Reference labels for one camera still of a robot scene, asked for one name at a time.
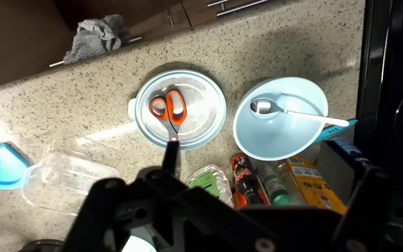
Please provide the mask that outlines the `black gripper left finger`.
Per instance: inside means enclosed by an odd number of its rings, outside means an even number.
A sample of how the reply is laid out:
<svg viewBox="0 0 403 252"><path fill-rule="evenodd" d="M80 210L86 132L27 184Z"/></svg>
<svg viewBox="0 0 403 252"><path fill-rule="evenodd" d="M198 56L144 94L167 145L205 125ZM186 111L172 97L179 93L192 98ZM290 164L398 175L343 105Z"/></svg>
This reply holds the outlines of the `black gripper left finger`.
<svg viewBox="0 0 403 252"><path fill-rule="evenodd" d="M168 174L175 174L179 161L179 143L170 142L165 149L163 170Z"/></svg>

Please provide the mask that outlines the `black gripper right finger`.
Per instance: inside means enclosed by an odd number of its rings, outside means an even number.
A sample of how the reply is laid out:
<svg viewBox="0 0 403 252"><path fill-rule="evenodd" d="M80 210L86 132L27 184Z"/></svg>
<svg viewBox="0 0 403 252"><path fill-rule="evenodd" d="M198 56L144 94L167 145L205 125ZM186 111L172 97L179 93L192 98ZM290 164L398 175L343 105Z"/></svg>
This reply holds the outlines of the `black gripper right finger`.
<svg viewBox="0 0 403 252"><path fill-rule="evenodd" d="M368 170L335 236L336 252L378 252L384 231L384 173Z"/></svg>

